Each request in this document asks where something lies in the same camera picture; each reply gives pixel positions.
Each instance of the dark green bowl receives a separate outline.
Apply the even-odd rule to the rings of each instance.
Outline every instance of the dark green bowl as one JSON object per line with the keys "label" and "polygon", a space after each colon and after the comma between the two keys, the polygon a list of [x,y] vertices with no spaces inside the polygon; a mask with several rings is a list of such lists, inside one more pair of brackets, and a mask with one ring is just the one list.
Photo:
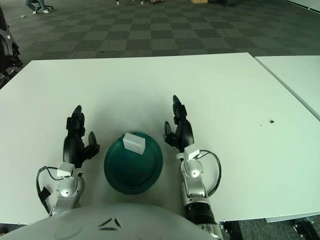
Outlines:
{"label": "dark green bowl", "polygon": [[140,194],[159,178],[163,155],[158,143],[149,135],[133,132],[145,139],[143,155],[125,149],[123,136],[108,149],[104,158],[104,174],[109,184],[124,194]]}

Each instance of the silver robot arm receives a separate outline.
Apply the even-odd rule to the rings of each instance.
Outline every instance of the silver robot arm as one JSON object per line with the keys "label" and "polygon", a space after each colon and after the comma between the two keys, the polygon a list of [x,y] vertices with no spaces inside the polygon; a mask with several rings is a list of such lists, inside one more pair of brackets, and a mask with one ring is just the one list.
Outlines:
{"label": "silver robot arm", "polygon": [[200,150],[194,142],[187,111],[177,96],[173,96],[175,133],[171,131],[169,123],[164,124],[164,141],[176,147],[180,153],[176,158],[181,160],[181,174],[183,177],[181,196],[186,218],[199,226],[212,237],[222,240],[222,233],[212,213],[206,188],[203,184],[203,166],[198,160]]}
{"label": "silver robot arm", "polygon": [[[82,108],[78,105],[67,118],[66,129],[67,136],[63,143],[63,162],[58,168],[42,167],[36,177],[36,188],[38,196],[49,216],[54,216],[65,211],[77,208],[79,206],[80,197],[85,189],[85,181],[82,178],[82,164],[85,160],[93,158],[99,153],[100,145],[97,144],[95,134],[91,131],[88,136],[89,145],[85,147],[82,137],[85,135],[85,115]],[[57,198],[54,206],[49,210],[46,199],[51,194],[47,188],[40,190],[39,174],[45,169],[56,169],[56,176],[52,177],[59,181],[57,188]]]}

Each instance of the white tabletop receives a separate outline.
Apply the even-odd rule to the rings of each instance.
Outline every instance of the white tabletop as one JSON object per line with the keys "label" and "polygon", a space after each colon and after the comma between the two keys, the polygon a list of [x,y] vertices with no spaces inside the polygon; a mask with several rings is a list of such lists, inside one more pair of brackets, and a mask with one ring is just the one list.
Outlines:
{"label": "white tabletop", "polygon": [[320,121],[320,56],[257,56]]}
{"label": "white tabletop", "polygon": [[[183,213],[178,151],[163,140],[164,122],[173,125],[174,94],[197,146],[221,160],[221,183],[210,197],[217,221],[320,211],[319,121],[253,57],[234,53],[32,61],[0,91],[0,222],[47,216],[36,174],[62,161],[66,120],[77,105],[85,142],[94,131],[101,145],[83,165],[80,203],[133,201]],[[103,171],[109,146],[131,131],[152,136],[163,153],[158,181],[139,195],[117,192]],[[203,165],[210,188],[217,165],[210,157]],[[40,182],[52,192],[57,186],[47,173]],[[50,207],[54,201],[53,193]]]}

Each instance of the gray carpet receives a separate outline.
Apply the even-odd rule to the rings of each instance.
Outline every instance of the gray carpet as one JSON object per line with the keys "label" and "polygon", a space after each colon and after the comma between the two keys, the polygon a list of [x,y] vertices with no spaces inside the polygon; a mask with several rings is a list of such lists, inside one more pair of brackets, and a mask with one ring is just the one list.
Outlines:
{"label": "gray carpet", "polygon": [[[40,10],[32,15],[22,0],[0,0],[25,64],[46,59],[237,52],[254,57],[320,55],[320,14],[281,0],[242,0],[238,7],[188,0],[153,5],[141,5],[138,0],[120,0],[120,5],[113,0],[45,3],[54,6],[52,13]],[[313,219],[320,234],[320,216]],[[245,240],[301,239],[289,221],[245,220],[240,227]]]}

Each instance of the small white block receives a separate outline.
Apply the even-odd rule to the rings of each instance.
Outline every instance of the small white block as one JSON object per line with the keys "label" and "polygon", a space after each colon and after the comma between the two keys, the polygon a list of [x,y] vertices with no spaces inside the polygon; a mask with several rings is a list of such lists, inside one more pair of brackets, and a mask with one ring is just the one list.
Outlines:
{"label": "small white block", "polygon": [[146,148],[146,140],[143,137],[127,132],[123,138],[124,148],[137,154],[144,154]]}

